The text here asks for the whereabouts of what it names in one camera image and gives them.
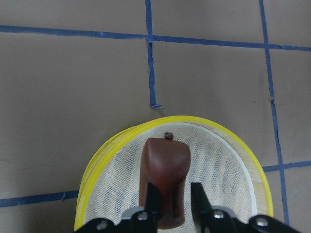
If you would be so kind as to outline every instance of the silver bolt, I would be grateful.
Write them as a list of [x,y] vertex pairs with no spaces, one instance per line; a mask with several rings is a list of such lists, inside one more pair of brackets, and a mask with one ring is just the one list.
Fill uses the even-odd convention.
[[108,223],[107,221],[101,221],[99,224],[97,224],[96,229],[97,230],[103,230],[106,229],[108,227]]
[[258,217],[256,218],[256,224],[261,227],[266,227],[268,226],[268,221],[263,217]]
[[139,221],[143,221],[146,220],[148,218],[148,213],[147,212],[141,212],[138,216],[137,216]]
[[221,210],[215,210],[214,211],[214,218],[224,218],[224,213]]

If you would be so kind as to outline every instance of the floor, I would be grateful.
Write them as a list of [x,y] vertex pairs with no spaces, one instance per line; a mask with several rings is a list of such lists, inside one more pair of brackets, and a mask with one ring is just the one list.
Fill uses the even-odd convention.
[[2,0],[0,231],[72,232],[83,172],[109,137],[192,115],[237,134],[263,166],[275,217],[309,232],[310,8]]

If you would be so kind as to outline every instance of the gray tile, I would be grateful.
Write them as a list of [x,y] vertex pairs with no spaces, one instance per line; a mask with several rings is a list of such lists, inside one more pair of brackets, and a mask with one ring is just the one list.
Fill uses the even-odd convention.
[[71,233],[77,199],[0,208],[2,233]]
[[277,164],[264,50],[157,42],[154,61],[164,115],[213,120]]
[[96,150],[148,121],[145,40],[0,33],[0,199],[78,189]]
[[311,47],[311,1],[264,0],[269,43]]
[[152,1],[156,35],[263,43],[259,1]]
[[285,170],[286,194],[290,226],[302,233],[310,232],[311,167]]
[[146,34],[144,0],[2,0],[1,25]]
[[283,162],[311,160],[311,52],[270,55]]
[[271,190],[274,218],[284,222],[280,173],[279,171],[271,171],[265,174]]

